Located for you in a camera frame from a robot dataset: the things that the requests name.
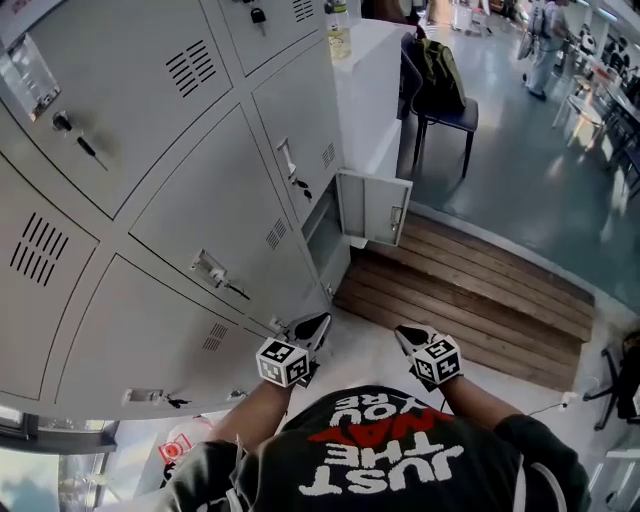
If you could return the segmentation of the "clear bottle yellow liquid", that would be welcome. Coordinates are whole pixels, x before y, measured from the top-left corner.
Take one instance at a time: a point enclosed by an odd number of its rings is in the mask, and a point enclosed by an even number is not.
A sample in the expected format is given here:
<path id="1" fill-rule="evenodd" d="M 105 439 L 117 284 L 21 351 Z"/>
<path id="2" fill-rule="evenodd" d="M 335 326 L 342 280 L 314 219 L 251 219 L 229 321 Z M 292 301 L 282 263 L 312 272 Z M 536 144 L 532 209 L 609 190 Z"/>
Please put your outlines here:
<path id="1" fill-rule="evenodd" d="M 351 55 L 351 21 L 346 0 L 325 0 L 324 10 L 331 58 L 346 59 Z"/>

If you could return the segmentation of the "grey metal locker cabinet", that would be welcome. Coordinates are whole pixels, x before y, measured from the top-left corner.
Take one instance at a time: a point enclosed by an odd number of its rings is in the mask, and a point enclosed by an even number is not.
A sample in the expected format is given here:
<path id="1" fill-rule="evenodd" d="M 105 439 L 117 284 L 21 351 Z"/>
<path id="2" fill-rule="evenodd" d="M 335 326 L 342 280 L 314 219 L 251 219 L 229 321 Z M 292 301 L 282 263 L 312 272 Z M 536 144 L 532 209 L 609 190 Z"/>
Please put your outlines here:
<path id="1" fill-rule="evenodd" d="M 0 0 L 0 405 L 230 407 L 326 305 L 342 164 L 321 0 Z"/>

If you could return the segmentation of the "white counter unit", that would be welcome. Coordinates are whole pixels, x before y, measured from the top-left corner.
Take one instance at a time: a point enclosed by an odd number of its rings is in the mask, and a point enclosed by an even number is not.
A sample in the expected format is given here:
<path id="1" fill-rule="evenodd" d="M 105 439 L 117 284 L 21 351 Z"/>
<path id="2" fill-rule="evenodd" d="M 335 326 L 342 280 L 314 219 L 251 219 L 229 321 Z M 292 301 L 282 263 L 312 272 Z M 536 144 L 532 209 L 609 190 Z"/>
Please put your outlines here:
<path id="1" fill-rule="evenodd" d="M 351 54 L 333 63 L 344 167 L 377 177 L 397 172 L 401 40 L 412 28 L 362 19 L 351 27 Z"/>

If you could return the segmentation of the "dark blue chair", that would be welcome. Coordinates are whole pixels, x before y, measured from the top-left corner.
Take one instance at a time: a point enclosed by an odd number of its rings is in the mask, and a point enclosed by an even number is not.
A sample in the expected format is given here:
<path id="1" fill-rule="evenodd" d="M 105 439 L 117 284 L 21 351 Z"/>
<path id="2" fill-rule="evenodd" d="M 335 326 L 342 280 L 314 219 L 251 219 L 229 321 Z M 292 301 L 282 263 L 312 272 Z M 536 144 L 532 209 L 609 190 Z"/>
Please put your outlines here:
<path id="1" fill-rule="evenodd" d="M 401 87 L 400 87 L 400 113 L 403 118 L 412 114 L 418 121 L 416 139 L 414 143 L 413 161 L 417 162 L 420 151 L 426 137 L 427 128 L 430 125 L 442 125 L 462 131 L 466 134 L 464 160 L 462 174 L 466 175 L 474 136 L 479 123 L 479 107 L 476 100 L 466 94 L 466 107 L 462 112 L 435 112 L 431 110 L 421 111 L 415 103 L 416 94 L 422 85 L 421 75 L 415 66 L 413 45 L 416 39 L 426 37 L 430 39 L 424 30 L 418 26 L 413 33 L 407 32 L 401 39 Z"/>

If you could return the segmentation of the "person's right forearm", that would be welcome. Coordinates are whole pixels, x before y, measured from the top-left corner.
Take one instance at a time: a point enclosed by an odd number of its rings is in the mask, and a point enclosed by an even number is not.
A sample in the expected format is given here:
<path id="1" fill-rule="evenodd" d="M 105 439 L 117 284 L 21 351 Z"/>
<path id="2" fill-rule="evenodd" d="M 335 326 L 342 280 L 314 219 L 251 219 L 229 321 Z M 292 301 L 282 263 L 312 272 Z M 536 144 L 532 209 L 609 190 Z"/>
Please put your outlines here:
<path id="1" fill-rule="evenodd" d="M 486 429 L 494 430 L 503 420 L 521 416 L 522 412 L 483 390 L 462 375 L 439 386 L 452 412 L 474 420 Z"/>

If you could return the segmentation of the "dark work table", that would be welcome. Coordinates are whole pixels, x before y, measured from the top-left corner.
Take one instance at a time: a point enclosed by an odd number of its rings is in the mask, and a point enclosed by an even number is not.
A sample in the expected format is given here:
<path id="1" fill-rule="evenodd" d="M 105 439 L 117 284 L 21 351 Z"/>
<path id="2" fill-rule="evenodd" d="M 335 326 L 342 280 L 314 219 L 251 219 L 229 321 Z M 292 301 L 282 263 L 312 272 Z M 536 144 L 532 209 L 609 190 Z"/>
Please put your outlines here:
<path id="1" fill-rule="evenodd" d="M 629 40 L 624 35 L 611 39 L 588 75 L 596 90 L 604 93 L 606 108 L 602 122 L 593 129 L 587 152 L 613 137 L 607 171 L 622 166 L 630 179 L 630 199 L 640 196 L 640 67 L 630 67 Z"/>

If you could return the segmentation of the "olive green backpack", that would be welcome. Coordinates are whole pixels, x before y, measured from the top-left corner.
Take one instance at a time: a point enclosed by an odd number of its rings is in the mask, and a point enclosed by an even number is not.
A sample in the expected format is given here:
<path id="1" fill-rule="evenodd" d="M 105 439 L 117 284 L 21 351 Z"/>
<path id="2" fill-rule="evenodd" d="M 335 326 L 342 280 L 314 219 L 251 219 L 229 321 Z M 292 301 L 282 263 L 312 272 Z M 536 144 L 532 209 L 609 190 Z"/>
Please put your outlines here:
<path id="1" fill-rule="evenodd" d="M 466 95 L 451 49 L 423 37 L 415 40 L 413 51 L 422 79 L 414 100 L 416 107 L 421 111 L 462 112 Z"/>

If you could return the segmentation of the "black framed window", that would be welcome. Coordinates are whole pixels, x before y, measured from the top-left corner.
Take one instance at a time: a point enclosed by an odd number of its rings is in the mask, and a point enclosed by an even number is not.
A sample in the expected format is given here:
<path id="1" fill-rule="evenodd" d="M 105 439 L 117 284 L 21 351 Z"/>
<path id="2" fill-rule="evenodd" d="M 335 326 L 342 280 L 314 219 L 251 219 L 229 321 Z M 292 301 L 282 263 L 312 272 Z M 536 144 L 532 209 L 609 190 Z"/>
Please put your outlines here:
<path id="1" fill-rule="evenodd" d="M 118 427 L 0 405 L 0 512 L 91 512 Z"/>

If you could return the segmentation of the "person's left forearm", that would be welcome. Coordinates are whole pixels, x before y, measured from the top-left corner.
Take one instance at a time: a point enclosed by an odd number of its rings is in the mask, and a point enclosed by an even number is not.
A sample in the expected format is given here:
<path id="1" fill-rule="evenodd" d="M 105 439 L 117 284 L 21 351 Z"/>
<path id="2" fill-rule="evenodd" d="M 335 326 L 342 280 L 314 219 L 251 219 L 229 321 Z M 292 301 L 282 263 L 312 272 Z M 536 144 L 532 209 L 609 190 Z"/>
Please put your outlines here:
<path id="1" fill-rule="evenodd" d="M 275 435 L 291 394 L 291 388 L 262 381 L 213 427 L 208 441 L 240 442 L 247 451 L 254 451 Z"/>

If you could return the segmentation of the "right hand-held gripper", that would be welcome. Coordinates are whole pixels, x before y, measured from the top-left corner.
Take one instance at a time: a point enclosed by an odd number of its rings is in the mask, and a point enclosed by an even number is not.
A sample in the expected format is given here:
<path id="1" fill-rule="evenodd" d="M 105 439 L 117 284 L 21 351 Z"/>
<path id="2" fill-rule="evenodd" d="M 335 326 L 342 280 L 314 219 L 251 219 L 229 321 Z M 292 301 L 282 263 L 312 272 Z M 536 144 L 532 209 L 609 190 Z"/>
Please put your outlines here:
<path id="1" fill-rule="evenodd" d="M 434 341 L 438 332 L 427 325 L 400 325 L 394 335 L 427 390 L 461 375 L 461 351 L 452 337 Z"/>

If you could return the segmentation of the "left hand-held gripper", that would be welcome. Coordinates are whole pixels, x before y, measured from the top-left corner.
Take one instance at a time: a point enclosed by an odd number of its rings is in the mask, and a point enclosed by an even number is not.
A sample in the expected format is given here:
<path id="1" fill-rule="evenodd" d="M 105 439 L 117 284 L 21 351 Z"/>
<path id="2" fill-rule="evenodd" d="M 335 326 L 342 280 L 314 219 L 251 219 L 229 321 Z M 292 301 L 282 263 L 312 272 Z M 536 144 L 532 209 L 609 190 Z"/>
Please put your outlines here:
<path id="1" fill-rule="evenodd" d="M 290 324 L 288 333 L 268 337 L 255 354 L 260 378 L 281 388 L 307 388 L 318 368 L 316 351 L 330 327 L 328 312 L 313 313 Z"/>

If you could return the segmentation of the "grey locker door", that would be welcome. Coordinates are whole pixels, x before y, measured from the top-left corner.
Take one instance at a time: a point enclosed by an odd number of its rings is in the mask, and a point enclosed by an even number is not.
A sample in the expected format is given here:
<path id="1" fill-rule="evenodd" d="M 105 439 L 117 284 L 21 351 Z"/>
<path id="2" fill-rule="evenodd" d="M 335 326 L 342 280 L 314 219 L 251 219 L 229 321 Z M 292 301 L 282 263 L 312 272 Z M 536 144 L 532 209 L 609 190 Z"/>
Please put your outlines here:
<path id="1" fill-rule="evenodd" d="M 380 244 L 399 244 L 413 183 L 352 170 L 336 173 L 342 232 Z"/>

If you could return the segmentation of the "person's dark printed t-shirt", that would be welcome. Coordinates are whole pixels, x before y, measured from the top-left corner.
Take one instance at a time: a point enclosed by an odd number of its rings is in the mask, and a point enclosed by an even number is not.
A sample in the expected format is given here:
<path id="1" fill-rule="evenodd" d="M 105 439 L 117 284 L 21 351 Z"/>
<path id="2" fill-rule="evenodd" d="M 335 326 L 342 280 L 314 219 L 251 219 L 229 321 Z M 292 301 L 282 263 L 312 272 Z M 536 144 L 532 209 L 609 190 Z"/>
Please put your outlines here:
<path id="1" fill-rule="evenodd" d="M 157 512 L 588 512 L 576 452 L 522 413 L 489 430 L 393 388 L 332 392 L 254 451 L 208 441 Z"/>

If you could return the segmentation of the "wooden step platform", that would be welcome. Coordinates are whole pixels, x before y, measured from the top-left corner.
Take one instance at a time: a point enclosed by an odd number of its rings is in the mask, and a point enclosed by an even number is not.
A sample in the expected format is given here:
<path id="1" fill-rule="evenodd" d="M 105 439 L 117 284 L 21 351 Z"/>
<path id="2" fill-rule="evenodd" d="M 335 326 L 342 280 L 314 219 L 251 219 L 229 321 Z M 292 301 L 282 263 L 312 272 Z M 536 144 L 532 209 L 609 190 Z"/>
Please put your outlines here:
<path id="1" fill-rule="evenodd" d="M 398 245 L 353 251 L 334 302 L 388 329 L 428 324 L 466 360 L 560 392 L 574 386 L 595 317 L 591 293 L 414 213 Z"/>

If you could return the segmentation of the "black stand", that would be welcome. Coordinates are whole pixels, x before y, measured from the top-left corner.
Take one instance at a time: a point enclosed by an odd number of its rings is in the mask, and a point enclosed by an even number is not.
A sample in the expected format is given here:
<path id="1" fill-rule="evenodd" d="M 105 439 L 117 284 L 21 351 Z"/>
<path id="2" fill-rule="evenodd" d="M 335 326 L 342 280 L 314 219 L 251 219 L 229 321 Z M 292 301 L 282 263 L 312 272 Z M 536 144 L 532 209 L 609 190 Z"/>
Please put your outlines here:
<path id="1" fill-rule="evenodd" d="M 615 358 L 610 346 L 603 348 L 600 355 L 606 362 L 610 383 L 583 395 L 584 402 L 608 398 L 594 430 L 598 432 L 605 429 L 614 409 L 619 419 L 640 425 L 640 329 L 623 338 L 620 358 Z"/>

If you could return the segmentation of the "white chair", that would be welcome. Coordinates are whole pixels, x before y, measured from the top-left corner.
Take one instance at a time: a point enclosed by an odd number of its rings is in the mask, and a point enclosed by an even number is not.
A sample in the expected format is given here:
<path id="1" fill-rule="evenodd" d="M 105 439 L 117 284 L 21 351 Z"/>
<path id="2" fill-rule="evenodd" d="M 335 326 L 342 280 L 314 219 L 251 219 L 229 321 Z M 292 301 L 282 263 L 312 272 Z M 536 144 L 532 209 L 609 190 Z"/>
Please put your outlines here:
<path id="1" fill-rule="evenodd" d="M 584 76 L 575 74 L 571 77 L 552 128 L 562 129 L 567 146 L 571 146 L 579 141 L 588 127 L 591 128 L 591 139 L 586 148 L 590 149 L 604 127 L 604 117 L 594 104 L 594 86 Z"/>

